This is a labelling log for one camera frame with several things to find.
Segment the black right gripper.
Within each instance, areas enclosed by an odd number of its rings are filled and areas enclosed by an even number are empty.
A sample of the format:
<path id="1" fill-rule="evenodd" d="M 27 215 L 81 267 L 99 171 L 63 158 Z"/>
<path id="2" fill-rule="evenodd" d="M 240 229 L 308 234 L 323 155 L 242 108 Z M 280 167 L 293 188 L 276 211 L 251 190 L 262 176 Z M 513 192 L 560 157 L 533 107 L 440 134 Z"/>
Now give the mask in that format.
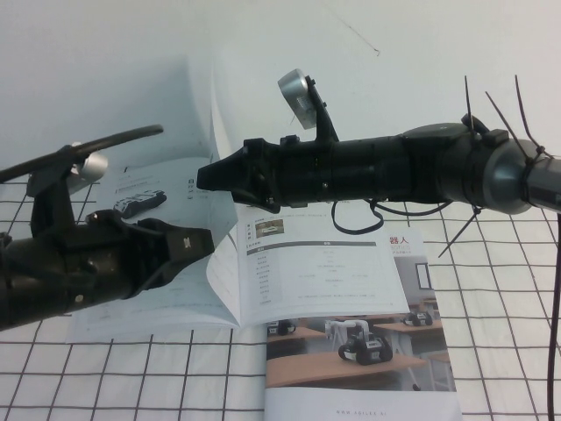
<path id="1" fill-rule="evenodd" d="M 384 200 L 411 192 L 411 164 L 397 137 L 319 142 L 289 136 L 279 145 L 252 139 L 200 168 L 196 186 L 235 191 L 236 202 L 262 209 Z"/>

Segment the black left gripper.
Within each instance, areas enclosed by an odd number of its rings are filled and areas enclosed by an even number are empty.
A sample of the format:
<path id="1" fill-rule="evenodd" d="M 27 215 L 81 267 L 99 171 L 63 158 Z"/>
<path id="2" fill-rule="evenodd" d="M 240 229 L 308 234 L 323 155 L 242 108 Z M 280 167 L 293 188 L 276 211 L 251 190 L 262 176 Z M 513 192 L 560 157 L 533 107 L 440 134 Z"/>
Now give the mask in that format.
<path id="1" fill-rule="evenodd" d="M 167 286 L 215 251 L 210 230 L 149 218 L 125 223 L 114 210 L 30 239 L 1 235 L 1 328 L 8 330 Z"/>

